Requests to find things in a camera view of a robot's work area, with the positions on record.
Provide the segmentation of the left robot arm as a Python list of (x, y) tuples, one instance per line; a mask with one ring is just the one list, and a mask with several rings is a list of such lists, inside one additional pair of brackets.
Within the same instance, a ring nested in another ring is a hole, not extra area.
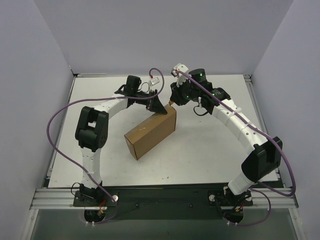
[(117, 113), (133, 104), (144, 105), (153, 113), (166, 115), (168, 112), (159, 100), (157, 89), (152, 89), (152, 83), (159, 83), (158, 78), (151, 78), (147, 92), (140, 89), (142, 80), (138, 76), (129, 75), (126, 83), (121, 85), (112, 96), (94, 107), (84, 106), (78, 119), (75, 139), (82, 155), (84, 167), (79, 191), (92, 206), (101, 203), (103, 199), (102, 178), (100, 174), (101, 149), (107, 142), (109, 120)]

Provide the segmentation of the brown cardboard express box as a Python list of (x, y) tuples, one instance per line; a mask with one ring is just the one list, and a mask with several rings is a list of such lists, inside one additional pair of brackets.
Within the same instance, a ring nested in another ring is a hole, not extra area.
[(167, 114), (155, 113), (124, 135), (129, 152), (139, 160), (176, 130), (177, 111), (166, 105)]

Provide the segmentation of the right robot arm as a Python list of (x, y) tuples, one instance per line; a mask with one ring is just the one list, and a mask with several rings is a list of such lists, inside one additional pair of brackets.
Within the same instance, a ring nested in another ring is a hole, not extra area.
[(203, 68), (188, 71), (179, 65), (171, 74), (177, 80), (170, 85), (170, 101), (178, 106), (196, 102), (206, 113), (220, 120), (248, 154), (240, 173), (227, 184), (228, 191), (234, 196), (241, 195), (280, 166), (282, 141), (278, 137), (268, 139), (260, 133), (223, 88), (213, 87)]

